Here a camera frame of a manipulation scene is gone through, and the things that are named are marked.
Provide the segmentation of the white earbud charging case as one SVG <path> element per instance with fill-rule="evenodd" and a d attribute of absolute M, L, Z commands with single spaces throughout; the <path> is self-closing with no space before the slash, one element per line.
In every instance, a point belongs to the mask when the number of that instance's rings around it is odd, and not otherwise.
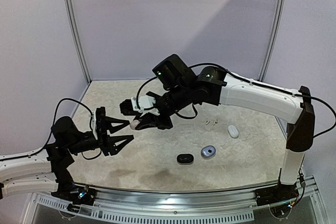
<path fill-rule="evenodd" d="M 239 131 L 236 128 L 236 126 L 234 126 L 234 125 L 229 125 L 228 128 L 227 128 L 227 132 L 232 138 L 238 138 L 239 137 Z"/>

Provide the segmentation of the pink earbud charging case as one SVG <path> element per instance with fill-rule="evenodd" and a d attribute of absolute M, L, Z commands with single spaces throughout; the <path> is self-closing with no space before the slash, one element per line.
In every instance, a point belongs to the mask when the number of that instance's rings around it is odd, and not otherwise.
<path fill-rule="evenodd" d="M 136 130 L 136 127 L 139 125 L 140 121 L 139 120 L 133 120 L 131 123 L 130 123 L 130 128 L 132 130 Z"/>

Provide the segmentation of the black earbud charging case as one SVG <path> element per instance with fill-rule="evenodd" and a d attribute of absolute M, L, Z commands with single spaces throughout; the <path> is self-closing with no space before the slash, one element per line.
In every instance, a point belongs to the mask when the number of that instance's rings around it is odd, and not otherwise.
<path fill-rule="evenodd" d="M 179 154 L 176 161 L 180 165 L 191 165 L 194 163 L 194 156 L 192 154 Z"/>

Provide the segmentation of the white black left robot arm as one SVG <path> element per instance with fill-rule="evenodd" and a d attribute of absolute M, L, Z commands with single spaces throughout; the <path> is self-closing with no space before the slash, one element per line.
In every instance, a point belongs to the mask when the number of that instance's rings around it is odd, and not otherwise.
<path fill-rule="evenodd" d="M 1 159 L 1 198 L 12 195 L 50 192 L 74 205 L 92 206 L 97 191 L 89 185 L 77 186 L 68 171 L 73 156 L 99 149 L 104 156 L 118 154 L 134 137 L 113 136 L 130 122 L 103 116 L 92 131 L 80 132 L 72 118 L 63 116 L 52 126 L 55 142 L 41 151 L 22 157 Z"/>

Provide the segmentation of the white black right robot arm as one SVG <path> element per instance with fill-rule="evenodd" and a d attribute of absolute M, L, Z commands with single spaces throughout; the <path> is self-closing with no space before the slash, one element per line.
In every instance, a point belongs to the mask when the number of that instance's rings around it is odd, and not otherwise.
<path fill-rule="evenodd" d="M 237 106 L 283 119 L 287 122 L 287 140 L 277 184 L 256 190 L 255 196 L 259 206 L 287 200 L 297 203 L 300 191 L 296 183 L 305 153 L 313 143 L 316 119 L 309 89 L 269 86 L 215 63 L 201 63 L 200 67 L 200 73 L 195 73 L 193 66 L 186 65 L 176 54 L 156 65 L 153 73 L 165 93 L 148 92 L 131 98 L 131 109 L 137 113 L 136 129 L 171 129 L 172 115 L 204 103 Z"/>

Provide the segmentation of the purple earbud charging case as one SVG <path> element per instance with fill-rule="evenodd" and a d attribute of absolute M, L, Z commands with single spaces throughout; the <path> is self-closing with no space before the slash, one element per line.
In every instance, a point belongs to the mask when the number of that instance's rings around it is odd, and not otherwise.
<path fill-rule="evenodd" d="M 216 155 L 216 148 L 212 145 L 206 146 L 201 149 L 201 157 L 203 159 L 210 159 Z"/>

